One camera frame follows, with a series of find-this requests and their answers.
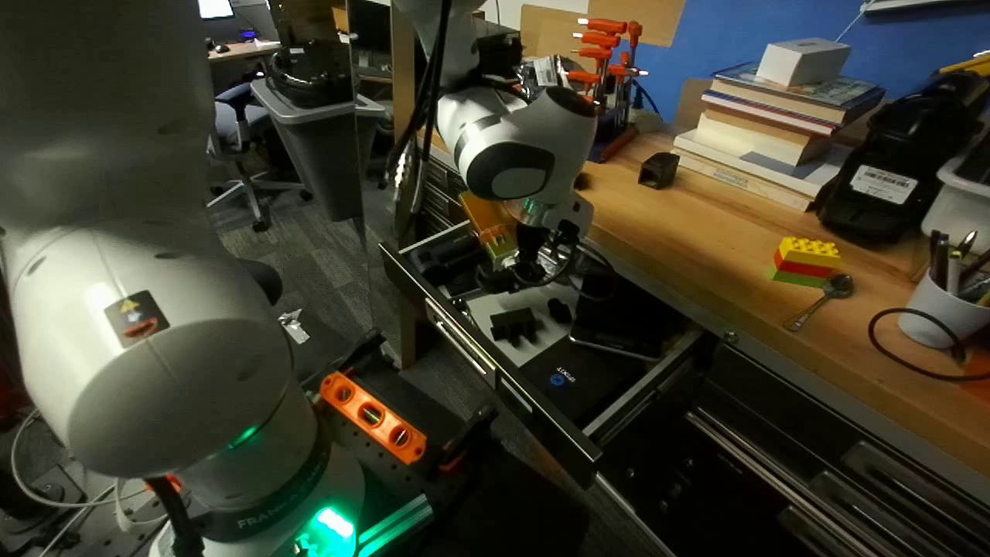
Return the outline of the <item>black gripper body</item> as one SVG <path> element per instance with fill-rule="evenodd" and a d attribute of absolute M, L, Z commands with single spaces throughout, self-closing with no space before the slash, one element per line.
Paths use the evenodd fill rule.
<path fill-rule="evenodd" d="M 542 226 L 517 226 L 517 264 L 514 272 L 527 282 L 536 284 L 548 276 L 548 270 L 538 264 L 538 251 L 548 245 L 549 233 Z"/>

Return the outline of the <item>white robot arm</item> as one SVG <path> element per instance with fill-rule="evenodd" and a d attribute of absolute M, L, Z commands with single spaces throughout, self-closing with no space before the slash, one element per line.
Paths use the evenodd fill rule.
<path fill-rule="evenodd" d="M 207 216 L 195 0 L 0 0 L 2 276 L 27 396 L 169 512 L 148 557 L 355 557 L 360 464 Z"/>

